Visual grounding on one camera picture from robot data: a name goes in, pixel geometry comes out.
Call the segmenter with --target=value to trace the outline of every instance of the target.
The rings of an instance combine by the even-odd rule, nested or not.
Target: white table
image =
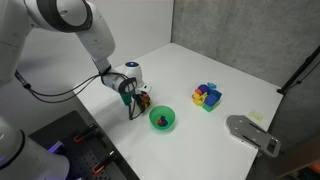
[[[263,120],[255,123],[267,130],[282,99],[276,92],[278,87],[176,44],[135,61],[142,67],[144,81],[153,86],[152,107],[166,105],[175,111],[172,131],[152,127],[150,109],[130,121],[119,94],[102,85],[100,79],[78,98],[138,177],[245,179],[257,150],[230,136],[226,118],[256,110]],[[210,113],[195,106],[191,99],[194,89],[207,82],[218,85],[223,94],[221,104]]]

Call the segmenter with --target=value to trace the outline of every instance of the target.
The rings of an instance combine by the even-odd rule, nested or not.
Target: white wall
[[[106,19],[116,42],[109,58],[118,66],[170,42],[173,0],[91,0]],[[34,89],[58,93],[97,73],[74,34],[33,30],[18,67]],[[31,133],[66,113],[86,115],[77,99],[60,104],[37,101],[13,80],[0,89],[0,115]]]

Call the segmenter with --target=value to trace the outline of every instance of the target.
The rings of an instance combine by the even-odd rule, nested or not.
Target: gray metal bracket
[[[226,124],[231,135],[242,142],[249,143],[268,156],[278,156],[281,142],[246,116],[231,115],[227,118]]]

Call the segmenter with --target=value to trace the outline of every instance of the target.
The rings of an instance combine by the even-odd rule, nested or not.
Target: black pole
[[[320,53],[320,46],[304,61],[304,63],[299,67],[299,69],[291,76],[291,78],[286,82],[286,84],[278,89],[277,92],[280,94],[286,93],[288,87],[300,76],[301,73],[316,59]]]

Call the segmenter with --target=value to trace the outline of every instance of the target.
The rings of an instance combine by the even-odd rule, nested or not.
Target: green bowl
[[[175,118],[176,115],[173,110],[167,106],[157,106],[153,108],[149,114],[151,124],[159,130],[168,129],[174,123]],[[164,119],[167,123],[159,125],[159,119]]]

